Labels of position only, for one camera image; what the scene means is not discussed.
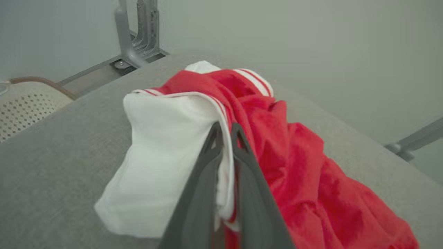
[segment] metal frame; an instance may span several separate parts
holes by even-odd
[[[397,143],[388,144],[385,147],[409,162],[415,158],[413,151],[440,138],[443,138],[443,117]]]
[[[138,32],[131,39],[126,0],[119,0],[115,10],[121,57],[129,65],[141,68],[149,58],[158,54],[167,55],[159,47],[159,12],[157,0],[137,0]]]

